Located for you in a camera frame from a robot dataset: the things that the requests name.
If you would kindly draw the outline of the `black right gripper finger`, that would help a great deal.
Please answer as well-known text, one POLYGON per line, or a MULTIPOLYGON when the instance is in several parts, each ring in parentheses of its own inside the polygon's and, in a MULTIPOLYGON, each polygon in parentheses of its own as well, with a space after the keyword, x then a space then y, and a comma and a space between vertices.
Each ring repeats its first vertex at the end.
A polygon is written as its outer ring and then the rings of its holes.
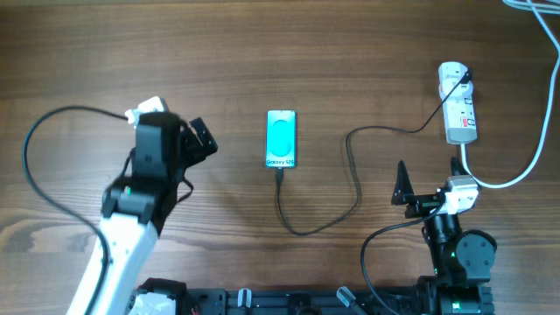
POLYGON ((394 206, 411 204, 414 201, 414 190, 410 183, 410 177, 406 164, 401 160, 397 165, 395 188, 391 198, 394 206))
POLYGON ((452 176, 463 176, 467 174, 467 171, 457 157, 451 157, 450 165, 452 176))

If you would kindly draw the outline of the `blue smartphone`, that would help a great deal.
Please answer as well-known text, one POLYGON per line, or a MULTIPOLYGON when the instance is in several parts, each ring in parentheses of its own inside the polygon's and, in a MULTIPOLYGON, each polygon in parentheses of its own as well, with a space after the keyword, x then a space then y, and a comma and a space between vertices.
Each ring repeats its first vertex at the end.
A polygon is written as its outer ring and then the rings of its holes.
POLYGON ((268 168, 296 166, 297 116, 293 110, 269 110, 266 122, 265 165, 268 168))

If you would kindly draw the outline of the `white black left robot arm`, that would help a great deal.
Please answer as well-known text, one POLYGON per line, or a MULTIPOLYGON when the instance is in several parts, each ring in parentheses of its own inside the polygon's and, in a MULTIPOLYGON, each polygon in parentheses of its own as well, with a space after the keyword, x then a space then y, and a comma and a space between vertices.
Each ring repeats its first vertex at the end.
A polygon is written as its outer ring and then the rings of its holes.
POLYGON ((173 208, 182 201, 186 169, 218 145, 201 118, 170 112, 141 114, 131 170, 117 177, 101 202, 101 237, 69 306, 71 314, 125 314, 138 275, 173 208))

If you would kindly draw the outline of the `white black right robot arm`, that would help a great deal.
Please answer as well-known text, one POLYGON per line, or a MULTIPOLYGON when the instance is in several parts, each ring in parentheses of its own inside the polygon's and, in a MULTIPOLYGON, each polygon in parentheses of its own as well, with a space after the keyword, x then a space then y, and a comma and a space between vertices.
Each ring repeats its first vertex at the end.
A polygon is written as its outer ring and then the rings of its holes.
POLYGON ((464 230, 459 216, 472 209, 480 193, 476 180, 451 160, 451 176, 433 194, 416 194, 406 165, 398 163, 391 203, 405 205, 407 219, 423 223, 433 276, 418 278, 417 314, 495 313, 491 278, 496 240, 481 230, 464 230))

